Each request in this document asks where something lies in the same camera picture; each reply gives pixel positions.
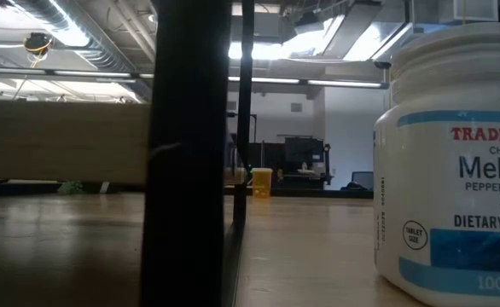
bottle label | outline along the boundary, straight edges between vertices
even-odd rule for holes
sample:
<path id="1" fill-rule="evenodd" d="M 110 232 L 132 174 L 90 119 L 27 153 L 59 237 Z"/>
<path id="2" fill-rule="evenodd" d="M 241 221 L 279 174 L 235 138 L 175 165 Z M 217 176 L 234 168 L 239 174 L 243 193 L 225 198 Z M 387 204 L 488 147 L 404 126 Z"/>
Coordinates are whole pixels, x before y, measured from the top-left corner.
<path id="1" fill-rule="evenodd" d="M 392 133 L 376 149 L 389 183 L 375 201 L 378 258 L 419 287 L 500 296 L 500 112 L 412 113 Z"/>

wall vent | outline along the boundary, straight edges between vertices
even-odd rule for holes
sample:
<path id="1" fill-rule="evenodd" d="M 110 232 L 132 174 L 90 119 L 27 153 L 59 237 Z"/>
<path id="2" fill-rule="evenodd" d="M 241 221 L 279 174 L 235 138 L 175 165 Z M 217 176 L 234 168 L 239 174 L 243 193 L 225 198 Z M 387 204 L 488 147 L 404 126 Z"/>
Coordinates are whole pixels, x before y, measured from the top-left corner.
<path id="1" fill-rule="evenodd" d="M 236 111 L 236 101 L 227 101 L 227 111 Z"/>
<path id="2" fill-rule="evenodd" d="M 292 103 L 290 105 L 292 109 L 292 113 L 302 113 L 303 112 L 303 104 L 302 103 Z"/>

ceiling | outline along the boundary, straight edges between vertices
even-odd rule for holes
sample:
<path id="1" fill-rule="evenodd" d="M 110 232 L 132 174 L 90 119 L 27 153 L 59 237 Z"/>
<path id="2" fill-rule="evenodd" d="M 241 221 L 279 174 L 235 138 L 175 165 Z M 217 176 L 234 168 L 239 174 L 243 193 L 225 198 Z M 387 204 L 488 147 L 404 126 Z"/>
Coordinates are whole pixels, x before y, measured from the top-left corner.
<path id="1" fill-rule="evenodd" d="M 262 0 L 256 5 L 257 12 L 264 12 L 267 10 L 272 10 L 278 7 L 276 13 L 256 13 L 256 33 L 254 51 L 259 49 L 258 44 L 267 42 L 267 45 L 273 44 L 275 48 L 279 48 L 282 52 L 285 52 L 285 46 L 289 43 L 286 42 L 283 46 L 279 43 L 282 40 L 287 39 L 284 37 L 284 32 L 286 28 L 286 21 L 297 20 L 298 14 L 302 12 L 320 8 L 318 15 L 326 15 L 329 8 L 332 7 L 333 3 L 342 1 L 343 5 L 348 5 L 349 9 L 345 11 L 346 16 L 354 16 L 357 10 L 354 8 L 358 5 L 364 5 L 362 3 L 370 3 L 370 1 L 361 2 L 360 0 Z M 152 40 L 154 43 L 155 39 L 155 20 L 154 14 L 151 9 L 149 0 L 126 0 L 129 8 L 122 8 L 120 11 L 125 17 L 127 17 L 127 10 L 129 9 L 140 21 L 143 30 L 146 33 L 142 33 L 134 21 L 128 21 L 128 25 L 134 31 L 129 32 L 127 24 L 122 22 L 122 18 L 119 16 L 119 11 L 111 7 L 111 0 L 77 0 L 79 6 L 81 7 L 81 14 L 87 14 L 85 18 L 89 17 L 93 23 L 97 25 L 98 31 L 105 34 L 105 38 L 113 43 L 114 48 L 118 49 L 122 53 L 122 57 L 126 58 L 133 66 L 132 70 L 137 72 L 153 72 L 154 62 L 150 59 L 149 52 L 145 52 L 144 48 L 154 48 L 150 47 L 151 44 L 144 41 L 145 36 Z M 400 31 L 406 20 L 406 7 L 404 6 L 404 0 L 385 0 L 383 2 L 376 1 L 379 6 L 375 9 L 373 15 L 362 15 L 355 21 L 350 21 L 348 17 L 340 24 L 340 29 L 349 29 L 352 34 L 354 34 L 353 43 L 347 46 L 341 46 L 339 48 L 333 48 L 330 46 L 329 51 L 324 51 L 323 55 L 317 54 L 297 54 L 294 56 L 292 53 L 290 56 L 281 55 L 273 60 L 260 60 L 259 58 L 254 59 L 254 71 L 255 77 L 268 77 L 268 78 L 306 78 L 306 79 L 341 79 L 341 80 L 355 80 L 355 81 L 365 81 L 365 82 L 382 82 L 384 79 L 384 74 L 381 69 L 378 69 L 372 61 L 368 60 L 373 54 L 375 54 L 378 49 L 385 45 L 387 41 L 391 40 L 392 37 Z M 427 16 L 421 13 L 420 17 L 424 20 L 433 20 L 430 18 L 431 9 L 427 7 L 422 9 L 423 12 L 428 12 Z M 237 21 L 240 16 L 233 16 L 233 40 L 236 41 L 236 33 L 240 30 L 237 29 Z M 21 47 L 23 40 L 29 37 L 32 32 L 44 32 L 45 27 L 41 22 L 38 22 L 27 15 L 20 12 L 17 8 L 7 6 L 0 8 L 0 67 L 29 67 L 35 60 L 35 58 L 30 55 L 24 48 Z M 293 30 L 293 25 L 288 22 L 288 30 Z M 325 39 L 323 36 L 327 36 L 328 31 L 324 30 L 320 39 Z M 340 31 L 333 31 L 334 38 L 332 42 L 335 41 L 336 36 L 340 35 Z M 350 39 L 347 37 L 340 37 L 337 39 L 341 44 L 347 43 Z M 76 52 L 66 50 L 69 46 L 64 46 L 62 43 L 55 41 L 54 45 L 51 47 L 47 57 L 37 63 L 37 68 L 43 69 L 69 69 L 69 70 L 88 70 L 93 71 L 96 68 L 91 65 L 88 61 L 84 60 Z M 336 54 L 336 50 L 344 50 L 344 54 Z M 347 56 L 351 59 L 361 60 L 361 61 L 344 61 Z M 386 52 L 385 57 L 390 56 L 389 52 Z M 240 61 L 234 57 L 230 61 L 230 76 L 239 75 Z M 6 76 L 7 79 L 13 81 L 14 78 L 21 79 L 22 77 L 16 76 Z M 21 93 L 26 93 L 27 95 L 38 95 L 42 96 L 70 96 L 77 99 L 89 99 L 89 100 L 106 100 L 113 101 L 121 96 L 134 97 L 132 94 L 132 89 L 130 86 L 119 86 L 118 84 L 110 84 L 108 88 L 102 85 L 96 86 L 96 93 L 90 93 L 92 89 L 83 89 L 81 84 L 69 83 L 67 81 L 54 81 L 46 82 L 46 84 L 39 84 L 35 80 L 28 81 L 24 83 L 21 89 Z M 0 91 L 3 93 L 14 94 L 20 87 L 21 81 L 14 82 L 0 82 Z M 255 84 L 253 87 L 256 92 L 291 92 L 308 94 L 310 96 L 316 91 L 309 86 L 302 85 L 275 85 L 275 84 Z M 236 91 L 236 84 L 230 84 L 230 90 Z"/>

computer monitor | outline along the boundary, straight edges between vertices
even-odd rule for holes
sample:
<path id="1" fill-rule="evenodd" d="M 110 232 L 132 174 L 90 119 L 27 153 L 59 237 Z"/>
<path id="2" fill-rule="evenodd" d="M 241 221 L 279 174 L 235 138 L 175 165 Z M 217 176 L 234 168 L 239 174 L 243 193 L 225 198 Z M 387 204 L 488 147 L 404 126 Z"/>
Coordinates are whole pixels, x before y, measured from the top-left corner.
<path id="1" fill-rule="evenodd" d="M 310 137 L 287 137 L 284 142 L 288 163 L 324 161 L 324 141 Z"/>

